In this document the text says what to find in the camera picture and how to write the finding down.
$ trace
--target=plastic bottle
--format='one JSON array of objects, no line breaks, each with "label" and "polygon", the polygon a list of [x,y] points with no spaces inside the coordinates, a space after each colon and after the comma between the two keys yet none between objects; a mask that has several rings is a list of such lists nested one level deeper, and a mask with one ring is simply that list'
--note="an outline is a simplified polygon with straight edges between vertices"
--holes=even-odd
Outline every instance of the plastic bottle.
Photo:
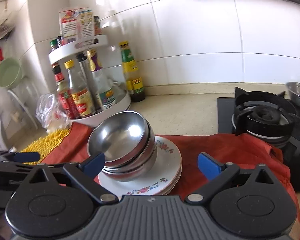
[{"label": "plastic bottle", "polygon": [[127,41],[120,42],[119,46],[121,49],[123,74],[126,79],[127,89],[129,91],[131,101],[142,101],[145,99],[146,94],[143,88],[137,63],[131,54],[131,50]]},{"label": "plastic bottle", "polygon": [[84,118],[95,114],[96,110],[88,91],[87,84],[80,77],[77,70],[75,70],[73,60],[67,61],[65,67],[69,74],[71,96],[80,116]]},{"label": "plastic bottle", "polygon": [[103,73],[102,66],[98,60],[97,52],[94,49],[87,51],[90,64],[90,71],[93,76],[95,87],[97,88],[96,96],[98,98],[101,109],[104,111],[115,105],[116,100],[114,92],[108,81],[107,76]]}]

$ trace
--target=plastic bag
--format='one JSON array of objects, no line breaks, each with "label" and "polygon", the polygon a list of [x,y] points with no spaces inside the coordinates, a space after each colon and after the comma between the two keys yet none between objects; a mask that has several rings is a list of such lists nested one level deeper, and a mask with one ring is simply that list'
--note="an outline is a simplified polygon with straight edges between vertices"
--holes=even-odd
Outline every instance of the plastic bag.
[{"label": "plastic bag", "polygon": [[0,39],[11,32],[15,26],[15,12],[9,12],[7,9],[0,14]]},{"label": "plastic bag", "polygon": [[52,133],[57,129],[66,129],[69,126],[67,115],[60,109],[55,94],[46,94],[40,97],[35,116],[42,127],[47,129],[47,133]]}]

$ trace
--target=red cloth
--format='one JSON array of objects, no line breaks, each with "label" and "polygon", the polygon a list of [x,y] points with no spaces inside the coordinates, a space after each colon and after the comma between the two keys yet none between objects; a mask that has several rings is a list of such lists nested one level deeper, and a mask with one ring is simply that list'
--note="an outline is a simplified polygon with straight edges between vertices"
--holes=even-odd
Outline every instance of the red cloth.
[{"label": "red cloth", "polygon": [[[70,134],[43,160],[43,163],[82,162],[88,158],[87,141],[91,133],[92,128],[74,122]],[[283,165],[283,155],[280,149],[248,134],[237,137],[234,134],[161,136],[176,144],[182,156],[182,174],[170,195],[180,195],[184,199],[189,193],[207,183],[207,179],[197,167],[197,157],[201,152],[208,153],[222,163],[233,162],[245,169],[253,169],[256,164],[264,163],[281,181],[297,206],[298,229],[294,231],[294,239],[300,239],[298,199],[290,184],[290,170]]]}]

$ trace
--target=stack of plates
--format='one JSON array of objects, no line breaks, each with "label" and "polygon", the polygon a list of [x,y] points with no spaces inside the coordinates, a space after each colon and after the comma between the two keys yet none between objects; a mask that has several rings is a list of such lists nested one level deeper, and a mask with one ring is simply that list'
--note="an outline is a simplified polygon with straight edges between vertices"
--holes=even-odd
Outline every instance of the stack of plates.
[{"label": "stack of plates", "polygon": [[156,136],[157,159],[150,171],[135,180],[121,182],[98,175],[102,187],[122,195],[167,195],[181,176],[182,159],[177,146],[166,138]]}]

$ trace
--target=yellow bottle cap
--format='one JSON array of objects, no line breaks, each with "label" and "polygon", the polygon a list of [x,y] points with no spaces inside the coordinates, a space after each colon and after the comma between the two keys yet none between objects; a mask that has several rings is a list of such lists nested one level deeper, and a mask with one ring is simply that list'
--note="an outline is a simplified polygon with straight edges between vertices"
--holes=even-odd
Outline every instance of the yellow bottle cap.
[{"label": "yellow bottle cap", "polygon": [[128,41],[121,41],[120,43],[119,43],[119,46],[123,46],[123,45],[126,45],[126,44],[128,44],[129,42]]},{"label": "yellow bottle cap", "polygon": [[66,69],[72,68],[73,66],[74,66],[74,62],[72,59],[65,63]]}]

